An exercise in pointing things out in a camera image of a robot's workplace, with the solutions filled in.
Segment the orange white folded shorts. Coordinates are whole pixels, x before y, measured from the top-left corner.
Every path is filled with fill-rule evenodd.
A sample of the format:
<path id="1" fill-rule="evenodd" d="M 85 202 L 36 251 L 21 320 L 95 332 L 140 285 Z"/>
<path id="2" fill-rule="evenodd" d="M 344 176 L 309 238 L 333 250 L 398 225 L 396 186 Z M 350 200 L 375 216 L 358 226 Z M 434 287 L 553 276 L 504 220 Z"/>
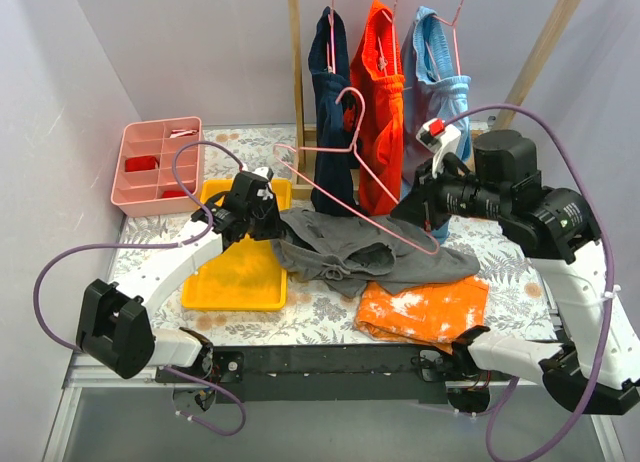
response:
<path id="1" fill-rule="evenodd" d="M 414 343 L 452 354 L 452 343 L 484 324 L 490 287 L 476 276 L 449 284 L 427 284 L 391 294 L 370 282 L 354 326 L 374 339 Z"/>

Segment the light blue shorts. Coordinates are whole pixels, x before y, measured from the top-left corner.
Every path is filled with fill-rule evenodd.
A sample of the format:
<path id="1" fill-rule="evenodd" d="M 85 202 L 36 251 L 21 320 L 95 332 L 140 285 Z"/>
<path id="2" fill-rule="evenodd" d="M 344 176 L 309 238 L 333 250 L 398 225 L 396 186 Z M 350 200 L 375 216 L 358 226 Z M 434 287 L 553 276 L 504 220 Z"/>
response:
<path id="1" fill-rule="evenodd" d="M 416 168 L 432 158 L 417 139 L 422 125 L 434 118 L 449 120 L 468 109 L 471 78 L 459 75 L 436 11 L 417 9 L 401 48 L 403 91 L 403 169 L 401 196 L 406 197 Z"/>

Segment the red cloth front compartment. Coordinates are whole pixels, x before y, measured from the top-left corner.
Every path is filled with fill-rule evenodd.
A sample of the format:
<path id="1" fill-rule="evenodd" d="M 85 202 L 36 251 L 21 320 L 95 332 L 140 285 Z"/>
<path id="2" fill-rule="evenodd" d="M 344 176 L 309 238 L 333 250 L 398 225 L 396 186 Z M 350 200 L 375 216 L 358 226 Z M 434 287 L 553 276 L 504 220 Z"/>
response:
<path id="1" fill-rule="evenodd" d="M 190 192 L 184 192 L 181 190 L 165 190 L 160 194 L 161 199 L 169 199 L 169 198 L 182 198 L 189 197 L 191 195 Z"/>

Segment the yellow plastic tray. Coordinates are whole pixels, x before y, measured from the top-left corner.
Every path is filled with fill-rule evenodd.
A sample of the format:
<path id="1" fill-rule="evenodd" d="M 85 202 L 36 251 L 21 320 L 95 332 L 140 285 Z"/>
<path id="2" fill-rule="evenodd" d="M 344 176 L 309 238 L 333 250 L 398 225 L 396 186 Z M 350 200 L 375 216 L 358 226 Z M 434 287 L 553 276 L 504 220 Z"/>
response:
<path id="1" fill-rule="evenodd" d="M 219 235 L 219 209 L 233 180 L 213 180 L 204 185 L 201 199 L 213 215 L 213 232 Z M 286 206 L 291 201 L 291 183 L 271 182 L 277 197 Z M 272 240 L 242 241 L 224 245 L 222 253 L 209 260 L 189 277 L 182 290 L 182 305 L 202 311 L 277 311 L 286 300 L 286 271 L 272 251 Z"/>

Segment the white red cloth back compartment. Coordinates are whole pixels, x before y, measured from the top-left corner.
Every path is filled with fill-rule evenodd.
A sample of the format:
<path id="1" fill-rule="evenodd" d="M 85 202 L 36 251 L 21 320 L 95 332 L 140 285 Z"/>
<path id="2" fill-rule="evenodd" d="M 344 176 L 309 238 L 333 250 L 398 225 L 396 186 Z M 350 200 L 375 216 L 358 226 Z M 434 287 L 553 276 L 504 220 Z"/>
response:
<path id="1" fill-rule="evenodd" d="M 197 129 L 175 129 L 170 132 L 169 138 L 174 139 L 174 138 L 190 137 L 198 134 L 199 134 L 199 131 Z"/>

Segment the wooden clothes rack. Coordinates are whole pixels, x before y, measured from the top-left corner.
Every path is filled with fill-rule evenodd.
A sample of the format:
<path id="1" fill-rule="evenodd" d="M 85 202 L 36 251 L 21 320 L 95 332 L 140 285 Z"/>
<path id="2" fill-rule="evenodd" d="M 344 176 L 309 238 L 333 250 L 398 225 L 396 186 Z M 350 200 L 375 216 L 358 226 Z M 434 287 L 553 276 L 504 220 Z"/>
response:
<path id="1" fill-rule="evenodd" d="M 525 63 L 523 64 L 518 77 L 516 78 L 509 94 L 505 100 L 506 104 L 521 106 L 529 94 L 531 88 L 536 82 L 542 69 L 544 68 L 550 55 L 553 53 L 560 37 L 565 32 L 569 22 L 571 21 L 576 9 L 582 0 L 557 0 L 553 10 L 551 11 L 544 27 L 536 39 Z M 464 0 L 459 3 L 453 22 L 442 23 L 449 25 L 453 29 L 454 48 L 457 50 L 457 21 Z M 301 31 L 300 31 L 300 1 L 287 0 L 289 13 L 289 28 L 291 35 L 291 55 L 293 68 L 293 97 L 295 108 L 296 123 L 296 144 L 298 150 L 315 148 L 316 129 L 313 125 L 305 124 L 304 115 L 304 86 L 303 86 L 303 61 L 301 49 Z M 500 109 L 496 117 L 496 121 L 492 128 L 507 129 L 510 128 L 513 119 L 516 116 L 515 109 Z M 292 195 L 297 200 L 310 200 L 312 187 L 310 182 L 306 182 L 302 175 L 307 176 L 307 168 L 313 168 L 313 157 L 302 155 L 296 159 L 296 170 L 292 170 Z"/>

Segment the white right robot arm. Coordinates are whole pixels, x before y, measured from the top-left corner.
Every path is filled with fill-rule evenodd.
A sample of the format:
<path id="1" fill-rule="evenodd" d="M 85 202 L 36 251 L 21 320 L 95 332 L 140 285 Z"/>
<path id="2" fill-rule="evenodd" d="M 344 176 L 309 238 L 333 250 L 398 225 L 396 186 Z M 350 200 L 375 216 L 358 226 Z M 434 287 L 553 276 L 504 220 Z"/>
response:
<path id="1" fill-rule="evenodd" d="M 514 130 L 479 136 L 476 167 L 456 156 L 456 127 L 417 132 L 418 144 L 433 156 L 414 172 L 409 194 L 392 217 L 437 229 L 449 218 L 492 220 L 521 248 L 550 289 L 567 343 L 533 342 L 474 324 L 452 344 L 454 371 L 475 379 L 499 371 L 543 386 L 573 411 L 593 374 L 604 301 L 606 261 L 593 212 L 578 192 L 542 183 L 535 143 Z"/>

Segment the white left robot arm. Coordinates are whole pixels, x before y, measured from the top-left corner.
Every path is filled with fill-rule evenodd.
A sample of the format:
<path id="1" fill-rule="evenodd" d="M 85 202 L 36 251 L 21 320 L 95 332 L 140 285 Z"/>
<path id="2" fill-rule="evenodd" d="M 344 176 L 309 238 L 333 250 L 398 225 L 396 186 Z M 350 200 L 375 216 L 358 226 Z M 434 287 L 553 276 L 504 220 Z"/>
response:
<path id="1" fill-rule="evenodd" d="M 111 283 L 92 282 L 81 306 L 79 349 L 123 379 L 160 366 L 176 366 L 193 382 L 209 377 L 212 343 L 187 328 L 154 329 L 151 318 L 180 285 L 233 244 L 281 234 L 272 178 L 268 167 L 239 172 L 229 191 L 210 197 L 191 215 L 176 246 L 154 253 Z"/>

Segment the pink hanger with blue shorts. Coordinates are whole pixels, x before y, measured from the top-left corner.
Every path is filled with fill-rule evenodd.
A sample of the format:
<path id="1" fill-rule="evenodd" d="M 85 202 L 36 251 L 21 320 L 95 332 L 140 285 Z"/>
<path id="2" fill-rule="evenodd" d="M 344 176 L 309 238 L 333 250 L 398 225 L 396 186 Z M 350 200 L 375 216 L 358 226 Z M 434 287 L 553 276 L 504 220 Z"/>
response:
<path id="1" fill-rule="evenodd" d="M 422 18 L 421 48 L 426 51 L 427 71 L 434 81 L 462 75 L 457 27 L 464 3 L 459 1 L 451 20 L 433 9 L 427 9 Z"/>

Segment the red folded cloth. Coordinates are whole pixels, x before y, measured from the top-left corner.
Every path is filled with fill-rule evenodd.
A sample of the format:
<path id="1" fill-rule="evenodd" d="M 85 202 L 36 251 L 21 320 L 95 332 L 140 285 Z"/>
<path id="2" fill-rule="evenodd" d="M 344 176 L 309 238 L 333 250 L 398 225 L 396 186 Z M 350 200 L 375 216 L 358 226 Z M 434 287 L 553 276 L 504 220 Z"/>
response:
<path id="1" fill-rule="evenodd" d="M 153 155 L 130 157 L 125 160 L 124 170 L 127 173 L 156 170 L 159 167 L 159 159 Z"/>

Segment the pink divided organizer box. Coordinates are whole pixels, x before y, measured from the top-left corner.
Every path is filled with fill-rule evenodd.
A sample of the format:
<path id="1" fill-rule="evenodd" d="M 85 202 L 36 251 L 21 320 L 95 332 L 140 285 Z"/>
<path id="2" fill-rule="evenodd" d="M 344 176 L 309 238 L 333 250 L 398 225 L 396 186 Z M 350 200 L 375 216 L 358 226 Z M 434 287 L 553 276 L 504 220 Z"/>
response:
<path id="1" fill-rule="evenodd" d="M 170 139 L 175 129 L 197 129 L 198 135 Z M 189 212 L 189 197 L 161 199 L 165 190 L 181 190 L 198 196 L 204 182 L 202 122 L 196 116 L 131 123 L 125 127 L 111 190 L 111 202 L 129 217 Z M 156 170 L 127 173 L 127 158 L 153 155 Z"/>

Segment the grey shorts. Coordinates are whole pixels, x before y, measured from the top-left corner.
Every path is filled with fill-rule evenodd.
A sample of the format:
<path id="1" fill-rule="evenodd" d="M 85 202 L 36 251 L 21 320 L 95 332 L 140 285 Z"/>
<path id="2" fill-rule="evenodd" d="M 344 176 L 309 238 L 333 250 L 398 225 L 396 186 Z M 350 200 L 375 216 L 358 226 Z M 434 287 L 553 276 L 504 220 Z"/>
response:
<path id="1" fill-rule="evenodd" d="M 396 295 L 425 284 L 453 283 L 480 271 L 480 263 L 426 232 L 389 216 L 372 225 L 358 217 L 334 217 L 295 208 L 281 213 L 284 235 L 271 241 L 281 267 L 302 281 L 323 280 L 347 297 L 375 282 Z"/>

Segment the navy blue shorts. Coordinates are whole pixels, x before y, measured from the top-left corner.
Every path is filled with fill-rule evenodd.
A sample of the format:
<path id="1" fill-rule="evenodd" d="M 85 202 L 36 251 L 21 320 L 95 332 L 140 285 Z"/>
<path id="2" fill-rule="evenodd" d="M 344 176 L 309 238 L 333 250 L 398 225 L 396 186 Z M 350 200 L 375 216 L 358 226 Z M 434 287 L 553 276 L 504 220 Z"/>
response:
<path id="1" fill-rule="evenodd" d="M 327 70 L 327 44 L 329 41 L 329 8 L 325 8 L 316 24 L 316 34 L 308 55 L 316 109 L 316 144 L 323 148 L 347 148 L 351 143 L 359 116 L 357 96 L 347 92 L 341 104 L 335 100 L 342 89 L 351 86 L 348 44 L 344 23 L 334 11 L 336 72 Z M 314 182 L 353 207 L 359 206 L 354 198 L 351 171 L 359 166 L 352 154 L 317 153 Z M 316 211 L 338 217 L 352 214 L 314 189 L 311 201 Z"/>

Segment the pink hanger with red shorts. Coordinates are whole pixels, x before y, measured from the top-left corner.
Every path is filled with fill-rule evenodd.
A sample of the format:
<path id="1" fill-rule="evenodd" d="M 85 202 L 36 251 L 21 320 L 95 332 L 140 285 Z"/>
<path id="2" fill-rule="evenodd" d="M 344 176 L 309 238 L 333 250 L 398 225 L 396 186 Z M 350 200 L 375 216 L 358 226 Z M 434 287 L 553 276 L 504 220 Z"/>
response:
<path id="1" fill-rule="evenodd" d="M 385 90 L 392 96 L 398 97 L 402 92 L 400 88 L 400 73 L 399 70 L 402 68 L 401 64 L 401 55 L 400 48 L 398 44 L 397 30 L 396 30 L 396 11 L 399 0 L 394 0 L 393 8 L 391 10 L 384 9 L 380 11 L 380 14 L 385 18 L 391 28 L 391 46 L 392 46 L 392 56 L 393 56 L 393 72 L 394 74 L 390 76 L 387 71 L 387 66 L 389 65 L 388 60 L 385 55 L 385 49 L 383 47 L 383 43 L 381 37 L 377 37 L 377 49 L 378 56 L 376 66 L 379 71 L 383 73 L 383 75 L 387 78 L 387 83 L 385 85 Z"/>

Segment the red orange shorts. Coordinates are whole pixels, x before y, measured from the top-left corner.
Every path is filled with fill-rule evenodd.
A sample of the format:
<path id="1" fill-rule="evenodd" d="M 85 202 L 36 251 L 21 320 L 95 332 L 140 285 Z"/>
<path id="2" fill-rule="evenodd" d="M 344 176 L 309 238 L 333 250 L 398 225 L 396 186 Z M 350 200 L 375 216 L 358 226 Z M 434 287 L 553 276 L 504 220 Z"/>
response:
<path id="1" fill-rule="evenodd" d="M 403 89 L 405 77 L 400 73 L 398 97 L 392 97 L 386 90 L 387 78 L 377 69 L 377 37 L 380 36 L 389 65 L 387 71 L 393 72 L 391 46 L 391 28 L 381 10 L 388 9 L 379 0 L 374 0 L 366 19 L 363 34 L 355 56 L 350 64 L 352 86 L 358 89 L 365 100 L 366 111 L 360 129 L 361 147 L 359 155 L 399 200 L 403 167 L 403 126 L 404 103 Z M 359 202 L 371 215 L 387 215 L 396 206 L 386 193 L 374 182 L 364 168 L 359 176 Z"/>

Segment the pink wire hanger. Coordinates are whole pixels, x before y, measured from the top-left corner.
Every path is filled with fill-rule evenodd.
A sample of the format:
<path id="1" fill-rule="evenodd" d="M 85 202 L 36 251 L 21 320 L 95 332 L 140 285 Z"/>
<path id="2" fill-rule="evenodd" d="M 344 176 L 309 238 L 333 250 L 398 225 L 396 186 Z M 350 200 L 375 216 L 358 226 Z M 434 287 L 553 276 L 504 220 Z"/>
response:
<path id="1" fill-rule="evenodd" d="M 374 174 L 374 172 L 369 168 L 369 166 L 365 163 L 365 161 L 362 159 L 362 157 L 358 154 L 357 141 L 358 141 L 358 138 L 359 138 L 360 129 L 361 129 L 361 126 L 362 126 L 362 123 L 363 123 L 363 120 L 364 120 L 365 111 L 366 111 L 366 103 L 365 103 L 365 100 L 364 100 L 364 97 L 363 97 L 362 93 L 358 89 L 356 89 L 354 87 L 351 87 L 351 86 L 346 87 L 346 88 L 342 89 L 341 92 L 338 94 L 338 96 L 337 96 L 337 98 L 335 100 L 335 104 L 336 105 L 340 105 L 343 97 L 345 96 L 345 94 L 347 92 L 351 92 L 351 93 L 355 94 L 357 96 L 357 100 L 360 102 L 360 105 L 361 105 L 361 110 L 359 112 L 359 118 L 358 118 L 358 121 L 356 123 L 355 131 L 353 133 L 351 143 L 349 144 L 349 146 L 347 148 L 331 148 L 331 147 L 323 148 L 323 147 L 307 147 L 307 146 L 304 146 L 304 147 L 299 147 L 299 148 L 295 149 L 295 148 L 293 148 L 291 146 L 283 145 L 283 144 L 280 144 L 280 143 L 277 143 L 275 145 L 275 147 L 276 148 L 284 148 L 284 149 L 287 149 L 288 151 L 292 152 L 294 154 L 295 161 L 298 161 L 299 154 L 301 152 L 317 152 L 317 153 L 329 153 L 329 154 L 352 154 L 356 158 L 356 160 L 360 163 L 360 166 L 365 169 L 365 171 L 371 176 L 371 178 L 374 180 L 374 182 L 386 193 L 386 195 L 392 201 L 394 201 L 395 203 L 398 203 L 397 198 L 382 183 L 382 181 Z M 433 245 L 434 245 L 434 249 L 433 250 L 428 250 L 428 249 L 424 248 L 423 246 L 418 245 L 418 244 L 414 243 L 413 241 L 411 241 L 411 240 L 399 235 L 398 233 L 391 231 L 389 228 L 379 224 L 378 222 L 376 222 L 375 220 L 371 219 L 370 217 L 367 217 L 367 216 L 363 215 L 358 210 L 356 210 L 353 207 L 349 206 L 348 204 L 346 204 L 345 202 L 343 202 L 342 200 L 340 200 L 339 198 L 337 198 L 336 196 L 334 196 L 333 194 L 331 194 L 330 192 L 325 190 L 323 187 L 321 187 L 316 182 L 311 180 L 309 177 L 304 175 L 302 172 L 300 172 L 293 165 L 285 162 L 283 159 L 277 157 L 277 161 L 280 162 L 281 164 L 283 164 L 285 167 L 287 167 L 294 175 L 296 175 L 297 177 L 301 178 L 303 181 L 309 183 L 313 189 L 316 189 L 317 191 L 319 191 L 320 193 L 322 193 L 323 195 L 328 197 L 333 202 L 339 204 L 342 208 L 348 210 L 352 215 L 354 215 L 354 216 L 360 218 L 361 220 L 367 222 L 371 226 L 376 227 L 380 231 L 383 231 L 384 233 L 390 235 L 391 237 L 403 242 L 404 244 L 408 245 L 409 247 L 411 247 L 411 248 L 413 248 L 413 249 L 415 249 L 415 250 L 417 250 L 417 251 L 419 251 L 419 252 L 421 252 L 421 253 L 423 253 L 425 255 L 435 256 L 439 252 L 440 244 L 439 244 L 438 240 L 435 237 L 433 237 L 430 233 L 426 233 L 426 236 L 433 243 Z"/>

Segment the pink hanger with navy shorts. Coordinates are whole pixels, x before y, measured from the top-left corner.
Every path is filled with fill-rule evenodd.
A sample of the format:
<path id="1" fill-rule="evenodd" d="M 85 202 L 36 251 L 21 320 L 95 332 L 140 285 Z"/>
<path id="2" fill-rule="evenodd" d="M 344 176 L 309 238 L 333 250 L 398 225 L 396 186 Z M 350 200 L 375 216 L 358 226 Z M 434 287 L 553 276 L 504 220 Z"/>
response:
<path id="1" fill-rule="evenodd" d="M 330 0 L 328 15 L 329 41 L 327 44 L 327 70 L 329 73 L 336 72 L 334 4 L 335 0 Z"/>

